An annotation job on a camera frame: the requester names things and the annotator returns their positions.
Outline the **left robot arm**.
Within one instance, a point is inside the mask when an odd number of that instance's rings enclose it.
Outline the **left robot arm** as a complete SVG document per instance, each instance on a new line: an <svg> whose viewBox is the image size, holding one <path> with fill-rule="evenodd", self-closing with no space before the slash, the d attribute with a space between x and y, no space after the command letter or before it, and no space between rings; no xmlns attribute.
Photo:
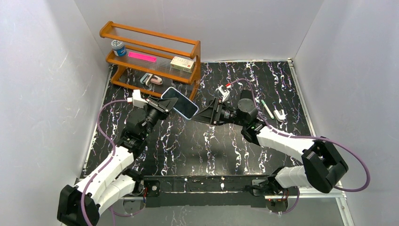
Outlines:
<svg viewBox="0 0 399 226"><path fill-rule="evenodd" d="M112 153L88 176L60 192L57 220L66 226L95 226L100 216L121 197L132 193L142 181L139 172L128 169L147 146L147 137L164 120L178 99L130 97L135 109L127 118Z"/></svg>

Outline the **light blue phone case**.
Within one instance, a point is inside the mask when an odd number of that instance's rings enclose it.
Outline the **light blue phone case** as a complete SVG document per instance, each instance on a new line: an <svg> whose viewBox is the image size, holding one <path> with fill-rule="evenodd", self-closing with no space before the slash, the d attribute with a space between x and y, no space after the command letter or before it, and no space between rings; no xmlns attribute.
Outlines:
<svg viewBox="0 0 399 226"><path fill-rule="evenodd" d="M174 87L167 88L162 93L161 98L177 98L174 110L187 120L190 120L199 111L199 107L195 103Z"/></svg>

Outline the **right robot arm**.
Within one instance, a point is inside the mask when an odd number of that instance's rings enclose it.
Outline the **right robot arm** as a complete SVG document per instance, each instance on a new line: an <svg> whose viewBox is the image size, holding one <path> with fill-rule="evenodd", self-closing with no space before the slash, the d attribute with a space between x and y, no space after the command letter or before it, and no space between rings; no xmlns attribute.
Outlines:
<svg viewBox="0 0 399 226"><path fill-rule="evenodd" d="M329 193L349 170L332 143L275 132L257 115L258 109L251 99L241 99L237 108L232 108L216 98L192 120L210 125L239 125L242 136L248 142L272 148L298 160L300 166L280 167L269 176L269 187L275 191L297 186L313 187L319 192Z"/></svg>

